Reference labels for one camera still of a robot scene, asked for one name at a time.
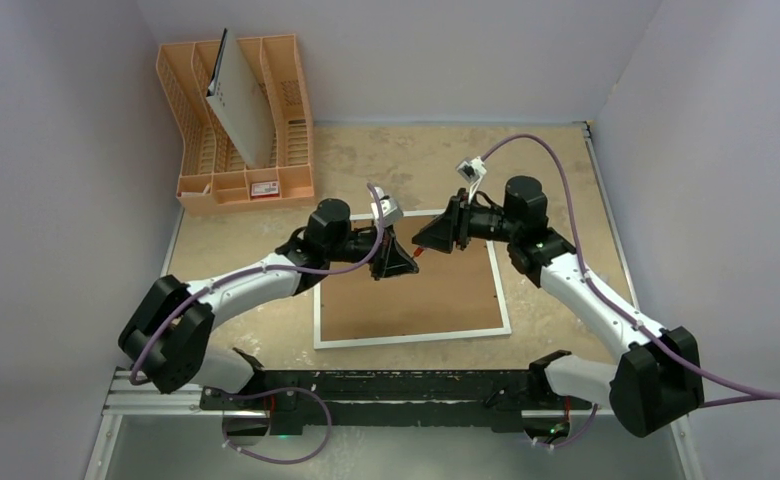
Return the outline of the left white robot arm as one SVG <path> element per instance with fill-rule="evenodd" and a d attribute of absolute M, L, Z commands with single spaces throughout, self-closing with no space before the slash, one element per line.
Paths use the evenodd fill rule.
<path fill-rule="evenodd" d="M 305 226 L 248 267 L 191 282 L 173 275 L 157 279 L 118 337 L 119 348 L 133 362 L 131 383 L 151 383 L 163 394 L 194 384 L 224 391 L 241 409 L 258 405 L 264 395 L 262 364 L 238 348 L 211 345 L 212 332 L 331 275 L 363 266 L 375 280 L 418 273 L 393 229 L 403 216 L 398 202 L 380 194 L 371 209 L 373 224 L 354 228 L 348 204 L 325 199 Z"/>

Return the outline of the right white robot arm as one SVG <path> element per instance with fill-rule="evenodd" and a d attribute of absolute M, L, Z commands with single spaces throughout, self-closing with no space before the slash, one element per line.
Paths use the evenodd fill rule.
<path fill-rule="evenodd" d="M 640 438 L 702 407 L 696 338 L 637 313 L 604 286 L 577 247 L 549 226 L 547 207 L 541 183 L 529 176 L 510 178 L 500 205 L 460 189 L 412 242 L 446 254 L 473 239 L 505 243 L 515 270 L 565 305 L 616 359 L 611 365 L 558 351 L 532 362 L 527 392 L 535 404 L 574 397 L 608 407 Z"/>

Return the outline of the white picture frame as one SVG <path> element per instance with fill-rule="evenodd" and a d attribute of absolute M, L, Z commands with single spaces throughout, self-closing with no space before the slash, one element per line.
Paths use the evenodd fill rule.
<path fill-rule="evenodd" d="M 369 270 L 314 288 L 317 350 L 508 336 L 512 326 L 495 246 L 474 240 L 446 255 L 427 251 L 419 271 L 375 280 Z"/>

